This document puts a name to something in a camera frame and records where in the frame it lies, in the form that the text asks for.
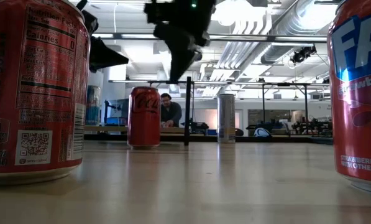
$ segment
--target soda can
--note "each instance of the soda can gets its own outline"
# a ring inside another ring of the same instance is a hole
[[[235,143],[235,96],[218,96],[218,143]]]
[[[66,0],[0,1],[0,184],[82,162],[89,34]]]
[[[100,119],[101,89],[98,86],[87,86],[86,125],[98,126]]]
[[[160,95],[157,89],[136,87],[131,91],[127,143],[144,149],[160,144]]]
[[[371,191],[371,0],[341,2],[327,40],[336,169]]]

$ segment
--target qr code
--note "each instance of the qr code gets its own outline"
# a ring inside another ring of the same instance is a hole
[[[22,133],[21,151],[28,156],[43,156],[48,154],[50,133]]]
[[[49,164],[53,132],[18,130],[16,165]]]

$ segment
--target man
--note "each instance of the man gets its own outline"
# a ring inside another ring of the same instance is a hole
[[[160,96],[162,105],[160,107],[160,120],[166,127],[179,127],[181,119],[181,106],[172,102],[172,97],[168,93]]]

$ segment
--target dark shirt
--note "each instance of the dark shirt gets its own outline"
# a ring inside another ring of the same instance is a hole
[[[181,116],[181,106],[178,103],[171,102],[168,110],[163,105],[160,107],[160,120],[164,122],[172,120],[174,127],[179,127]]]

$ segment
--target silver can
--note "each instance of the silver can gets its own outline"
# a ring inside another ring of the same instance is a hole
[[[218,96],[218,143],[235,143],[235,96]]]

